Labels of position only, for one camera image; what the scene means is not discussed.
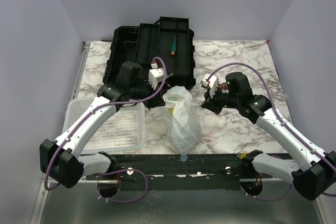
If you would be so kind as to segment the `green handled screwdriver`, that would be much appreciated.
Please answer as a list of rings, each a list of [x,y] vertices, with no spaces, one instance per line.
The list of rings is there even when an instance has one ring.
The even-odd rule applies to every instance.
[[[177,34],[174,35],[174,39],[173,39],[173,42],[172,42],[172,45],[171,45],[171,50],[170,50],[170,54],[172,56],[176,55],[176,51],[177,51]]]

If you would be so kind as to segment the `black plastic toolbox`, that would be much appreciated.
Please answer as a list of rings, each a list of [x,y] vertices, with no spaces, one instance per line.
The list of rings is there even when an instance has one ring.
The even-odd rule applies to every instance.
[[[172,56],[170,50],[175,34],[177,51]],[[152,59],[160,57],[170,75],[167,83],[171,87],[183,86],[191,90],[196,84],[193,38],[188,18],[160,17],[152,24],[121,26],[114,31],[102,82],[112,81],[125,61],[136,62],[148,71]]]

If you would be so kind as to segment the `white plastic bag lemon print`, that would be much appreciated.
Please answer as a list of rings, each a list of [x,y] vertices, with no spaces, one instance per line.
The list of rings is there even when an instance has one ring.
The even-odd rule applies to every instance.
[[[161,109],[161,117],[167,138],[176,153],[187,155],[202,137],[193,97],[185,87],[175,86],[163,95],[163,101],[165,106]]]

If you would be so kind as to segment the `white perforated plastic basket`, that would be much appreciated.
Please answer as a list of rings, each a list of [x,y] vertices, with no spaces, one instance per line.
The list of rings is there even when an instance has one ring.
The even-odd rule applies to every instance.
[[[77,98],[69,102],[63,132],[69,129],[93,102],[91,98]],[[121,108],[95,132],[85,145],[83,154],[123,152],[140,148],[145,142],[145,106],[137,103]]]

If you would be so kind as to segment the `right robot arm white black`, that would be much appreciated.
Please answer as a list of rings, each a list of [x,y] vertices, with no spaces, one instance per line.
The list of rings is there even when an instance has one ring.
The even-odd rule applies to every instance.
[[[253,94],[248,78],[241,72],[226,76],[228,90],[223,92],[215,75],[205,74],[201,85],[206,89],[201,107],[215,114],[222,109],[236,109],[239,114],[266,131],[291,156],[278,159],[252,151],[243,160],[242,173],[249,178],[267,174],[294,186],[307,200],[315,200],[335,183],[335,152],[327,153],[285,120],[264,95]]]

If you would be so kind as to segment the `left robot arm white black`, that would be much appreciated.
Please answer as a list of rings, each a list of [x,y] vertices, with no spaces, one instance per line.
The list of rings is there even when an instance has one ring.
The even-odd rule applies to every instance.
[[[154,57],[148,81],[140,83],[141,65],[126,61],[109,85],[103,85],[89,108],[54,140],[45,139],[39,147],[40,170],[45,174],[44,188],[59,185],[73,187],[82,177],[100,174],[104,179],[116,175],[116,166],[108,154],[99,152],[81,157],[81,153],[100,126],[125,104],[146,103],[158,97],[167,79],[167,70],[160,57]]]

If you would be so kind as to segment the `brown pipe fitting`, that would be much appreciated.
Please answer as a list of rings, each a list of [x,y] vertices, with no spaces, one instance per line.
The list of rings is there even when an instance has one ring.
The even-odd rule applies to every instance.
[[[223,83],[220,83],[218,85],[218,87],[221,89],[221,90],[228,90],[228,85],[226,82],[223,82]]]

